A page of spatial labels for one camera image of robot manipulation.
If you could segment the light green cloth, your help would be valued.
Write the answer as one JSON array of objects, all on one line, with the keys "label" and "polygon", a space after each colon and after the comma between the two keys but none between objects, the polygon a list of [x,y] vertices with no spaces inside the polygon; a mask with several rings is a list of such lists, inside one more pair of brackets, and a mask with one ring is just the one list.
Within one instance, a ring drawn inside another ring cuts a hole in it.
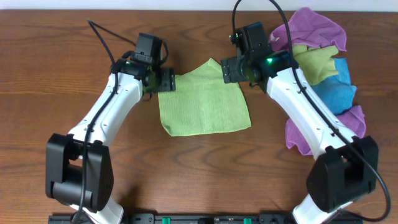
[{"label": "light green cloth", "polygon": [[171,136],[231,133],[251,127],[237,83],[225,84],[221,65],[210,58],[175,78],[176,90],[159,93],[160,121]]}]

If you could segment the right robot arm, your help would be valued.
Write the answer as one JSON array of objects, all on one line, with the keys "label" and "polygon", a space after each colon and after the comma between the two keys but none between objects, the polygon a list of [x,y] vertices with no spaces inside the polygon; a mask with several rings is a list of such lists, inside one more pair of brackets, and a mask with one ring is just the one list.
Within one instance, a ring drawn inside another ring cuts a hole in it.
[{"label": "right robot arm", "polygon": [[315,94],[286,51],[221,61],[225,83],[257,83],[288,114],[310,146],[315,163],[307,177],[308,195],[292,216],[296,223],[326,223],[338,210],[376,188],[378,146],[359,138]]}]

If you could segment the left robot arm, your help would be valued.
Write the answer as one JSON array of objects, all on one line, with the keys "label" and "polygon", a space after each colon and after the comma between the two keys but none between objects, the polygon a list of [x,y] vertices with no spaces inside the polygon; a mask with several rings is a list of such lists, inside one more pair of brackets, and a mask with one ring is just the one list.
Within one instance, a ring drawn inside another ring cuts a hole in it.
[{"label": "left robot arm", "polygon": [[123,207],[111,196],[110,147],[126,116],[146,93],[174,91],[172,68],[119,59],[96,103],[68,134],[46,145],[46,196],[75,209],[71,223],[121,223]]}]

